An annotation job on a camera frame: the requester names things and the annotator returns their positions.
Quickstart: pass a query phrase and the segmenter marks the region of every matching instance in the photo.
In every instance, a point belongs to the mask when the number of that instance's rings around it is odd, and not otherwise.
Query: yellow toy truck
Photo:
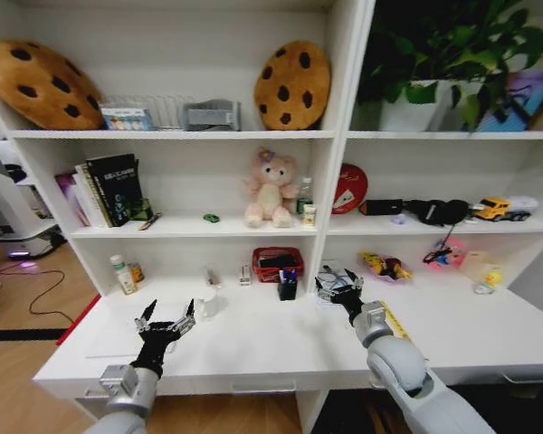
[[[480,201],[480,204],[483,205],[483,209],[475,212],[475,216],[491,222],[503,220],[524,222],[538,207],[537,200],[528,196],[508,198],[488,196]]]

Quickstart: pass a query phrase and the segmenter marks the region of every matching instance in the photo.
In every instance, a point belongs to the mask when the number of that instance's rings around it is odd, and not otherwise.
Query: transparent bottle
[[[120,283],[125,294],[132,294],[137,291],[137,284],[133,280],[133,276],[130,273],[129,267],[125,265],[125,261],[120,255],[113,255],[110,257],[110,263],[115,269],[115,274],[117,275],[117,280]]]
[[[304,205],[312,205],[312,183],[311,176],[303,176],[301,178],[300,192],[298,193],[298,201],[296,202],[296,211],[298,214],[304,212]]]

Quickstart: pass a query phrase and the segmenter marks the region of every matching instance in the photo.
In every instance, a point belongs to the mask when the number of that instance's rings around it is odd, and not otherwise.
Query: robotic arm
[[[426,366],[423,355],[409,341],[393,336],[384,306],[360,300],[363,281],[346,270],[354,282],[337,293],[319,295],[342,305],[362,345],[368,350],[370,370],[388,389],[414,434],[495,434],[477,411],[447,388]]]
[[[145,420],[151,412],[157,382],[163,375],[163,357],[167,346],[195,325],[191,300],[184,316],[176,322],[149,323],[155,300],[135,319],[143,347],[130,364],[110,365],[99,379],[109,394],[110,414],[85,431],[85,434],[145,434]]]

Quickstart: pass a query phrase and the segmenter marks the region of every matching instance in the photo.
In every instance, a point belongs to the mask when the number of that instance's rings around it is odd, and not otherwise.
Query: wire rack
[[[182,129],[179,113],[187,102],[195,102],[191,97],[181,95],[105,95],[104,102],[115,104],[142,104],[148,108],[155,129]]]

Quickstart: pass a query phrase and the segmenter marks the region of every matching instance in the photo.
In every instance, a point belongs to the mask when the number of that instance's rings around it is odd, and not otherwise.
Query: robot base
[[[61,230],[52,219],[44,219],[44,225],[24,238],[16,233],[0,236],[0,245],[10,259],[37,259],[46,256],[66,242]]]

